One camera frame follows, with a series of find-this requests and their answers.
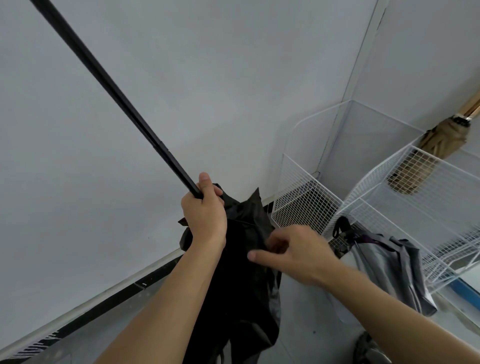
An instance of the gray cloth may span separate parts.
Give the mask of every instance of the gray cloth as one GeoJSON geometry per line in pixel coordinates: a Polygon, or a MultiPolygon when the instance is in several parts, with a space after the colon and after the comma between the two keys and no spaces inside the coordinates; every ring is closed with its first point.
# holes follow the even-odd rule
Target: gray cloth
{"type": "Polygon", "coordinates": [[[424,316],[437,312],[423,281],[420,251],[408,240],[356,231],[348,254],[354,256],[361,272],[391,296],[424,316]]]}

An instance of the forearm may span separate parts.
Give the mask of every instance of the forearm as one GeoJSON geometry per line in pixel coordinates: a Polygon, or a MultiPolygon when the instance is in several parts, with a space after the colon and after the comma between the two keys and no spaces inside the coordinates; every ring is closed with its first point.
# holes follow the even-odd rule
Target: forearm
{"type": "Polygon", "coordinates": [[[181,363],[221,253],[216,242],[194,241],[148,306],[96,364],[181,363]]]}
{"type": "Polygon", "coordinates": [[[324,286],[360,321],[393,363],[480,363],[480,354],[396,300],[362,273],[339,268],[324,286]]]}

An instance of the hand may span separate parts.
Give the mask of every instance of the hand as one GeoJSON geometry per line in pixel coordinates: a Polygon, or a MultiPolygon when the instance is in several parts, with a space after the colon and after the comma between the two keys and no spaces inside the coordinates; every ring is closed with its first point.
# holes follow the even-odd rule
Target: hand
{"type": "Polygon", "coordinates": [[[276,229],[265,250],[251,250],[248,259],[280,270],[300,283],[325,287],[331,277],[347,268],[335,256],[323,236],[308,226],[290,225],[276,229]]]}
{"type": "Polygon", "coordinates": [[[210,176],[205,172],[200,173],[198,181],[197,186],[202,190],[204,199],[197,199],[190,192],[187,193],[181,200],[183,215],[194,242],[220,244],[223,248],[227,234],[225,203],[220,198],[223,191],[212,184],[210,176]]]}

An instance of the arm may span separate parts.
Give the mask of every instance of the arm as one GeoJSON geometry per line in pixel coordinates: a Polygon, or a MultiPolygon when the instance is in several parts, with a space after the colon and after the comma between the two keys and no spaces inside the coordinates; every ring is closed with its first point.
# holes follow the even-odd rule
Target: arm
{"type": "Polygon", "coordinates": [[[213,272],[225,246],[222,191],[200,174],[204,199],[192,194],[182,208],[193,242],[157,294],[107,347],[96,364],[181,363],[213,272]]]}
{"type": "Polygon", "coordinates": [[[479,352],[343,265],[309,227],[275,230],[267,245],[277,254],[251,251],[248,258],[330,291],[393,363],[480,363],[479,352]]]}

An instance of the fingernail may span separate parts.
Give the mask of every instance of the fingernail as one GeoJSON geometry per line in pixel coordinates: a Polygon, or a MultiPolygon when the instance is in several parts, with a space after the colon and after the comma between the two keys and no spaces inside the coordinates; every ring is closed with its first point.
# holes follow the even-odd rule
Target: fingernail
{"type": "Polygon", "coordinates": [[[200,173],[200,176],[198,176],[199,181],[206,181],[209,178],[210,178],[210,176],[206,172],[202,172],[202,173],[200,173]]]}

